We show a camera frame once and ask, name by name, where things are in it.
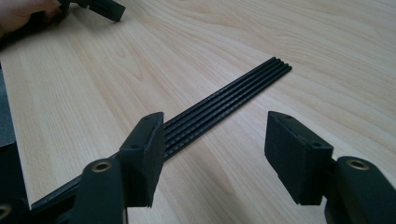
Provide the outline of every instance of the clamp jaw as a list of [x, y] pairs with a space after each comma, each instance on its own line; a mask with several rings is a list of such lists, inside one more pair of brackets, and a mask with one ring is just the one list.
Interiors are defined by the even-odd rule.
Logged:
[[151, 207], [163, 168], [163, 113], [143, 117], [117, 156], [87, 165], [75, 189], [29, 209], [16, 144], [0, 147], [0, 224], [127, 223], [127, 207]]
[[378, 168], [355, 157], [335, 161], [332, 150], [297, 119], [268, 113], [265, 157], [296, 203], [326, 197], [329, 224], [396, 223], [396, 191]]

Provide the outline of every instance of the screw hole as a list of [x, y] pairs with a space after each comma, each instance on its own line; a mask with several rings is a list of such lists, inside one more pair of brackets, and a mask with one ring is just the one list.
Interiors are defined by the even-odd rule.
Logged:
[[102, 161], [102, 162], [99, 162], [99, 163], [95, 164], [92, 167], [92, 170], [94, 172], [96, 172], [96, 173], [99, 173], [99, 172], [103, 172], [103, 171], [106, 171], [106, 170], [110, 169], [110, 167], [111, 167], [111, 163], [110, 162]]
[[12, 207], [9, 204], [0, 204], [0, 220], [7, 217], [12, 211]]
[[355, 168], [357, 170], [369, 170], [370, 166], [368, 166], [365, 162], [363, 161], [358, 161], [358, 160], [349, 160], [346, 162], [350, 167]]

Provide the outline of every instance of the hand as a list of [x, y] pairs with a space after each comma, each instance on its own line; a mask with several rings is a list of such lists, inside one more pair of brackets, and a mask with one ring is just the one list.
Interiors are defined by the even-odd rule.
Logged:
[[30, 16], [39, 11], [44, 11], [44, 21], [59, 15], [61, 4], [58, 0], [0, 0], [0, 29], [10, 33], [26, 24]]

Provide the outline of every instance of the finger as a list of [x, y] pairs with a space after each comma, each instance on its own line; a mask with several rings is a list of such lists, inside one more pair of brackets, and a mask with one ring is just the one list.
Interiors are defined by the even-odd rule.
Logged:
[[19, 12], [23, 15], [53, 9], [61, 5], [58, 0], [19, 0], [18, 2]]
[[54, 17], [59, 16], [61, 14], [62, 14], [62, 11], [58, 7], [44, 10], [43, 21], [46, 23], [50, 23]]

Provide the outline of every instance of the wooden table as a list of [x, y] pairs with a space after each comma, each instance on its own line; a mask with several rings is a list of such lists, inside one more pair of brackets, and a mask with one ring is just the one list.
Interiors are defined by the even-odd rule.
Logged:
[[0, 53], [31, 203], [116, 151], [145, 115], [165, 121], [273, 55], [291, 73], [163, 167], [133, 223], [325, 223], [264, 157], [268, 110], [290, 114], [396, 185], [396, 4], [120, 0], [113, 23], [67, 18]]

